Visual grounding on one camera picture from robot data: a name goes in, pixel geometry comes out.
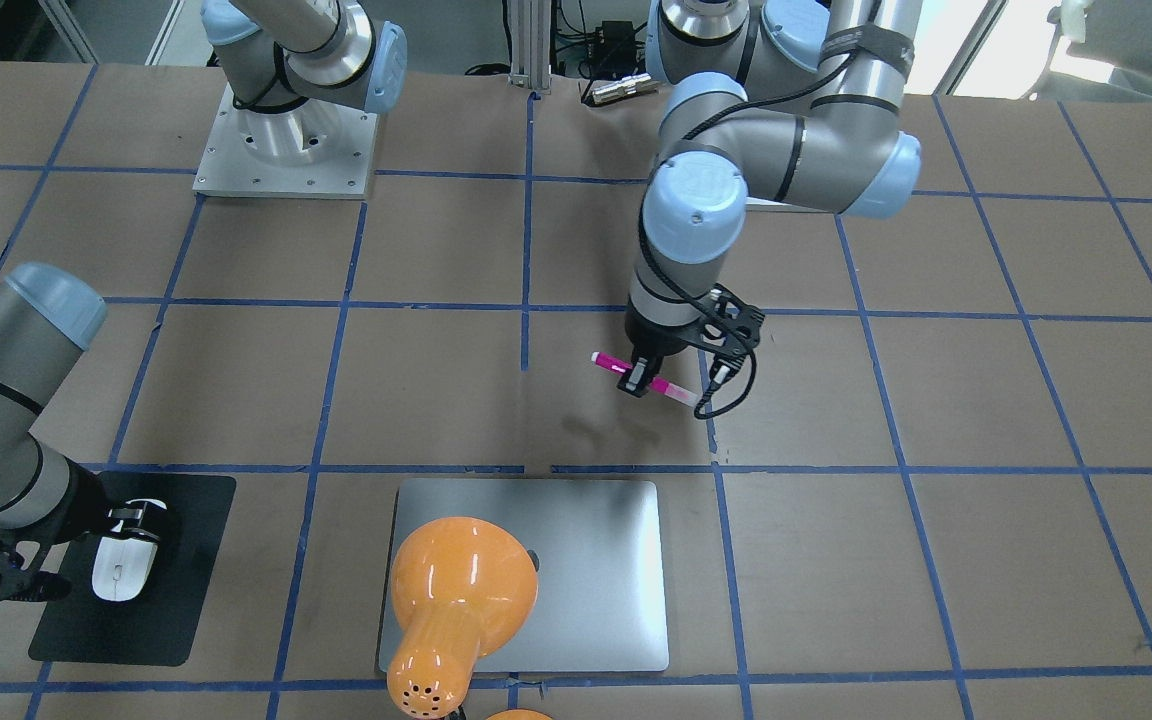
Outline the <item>black gripper with pen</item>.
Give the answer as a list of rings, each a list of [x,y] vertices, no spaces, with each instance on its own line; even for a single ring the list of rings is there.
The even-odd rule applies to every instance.
[[[630,361],[649,361],[647,370],[645,363],[635,363],[627,367],[617,381],[617,389],[627,395],[645,395],[647,391],[658,393],[666,397],[673,397],[673,384],[659,377],[664,361],[667,357],[685,350],[685,347],[696,346],[702,341],[702,328],[704,320],[695,318],[685,325],[662,325],[653,323],[641,314],[634,305],[626,309],[626,334],[632,344]]]

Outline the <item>black gripper over mouse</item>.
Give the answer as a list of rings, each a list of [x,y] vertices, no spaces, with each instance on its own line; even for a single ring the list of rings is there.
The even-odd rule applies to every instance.
[[[84,535],[116,541],[160,544],[172,536],[172,510],[156,498],[109,501],[99,478],[88,470],[70,470],[70,502],[61,520],[61,543]]]

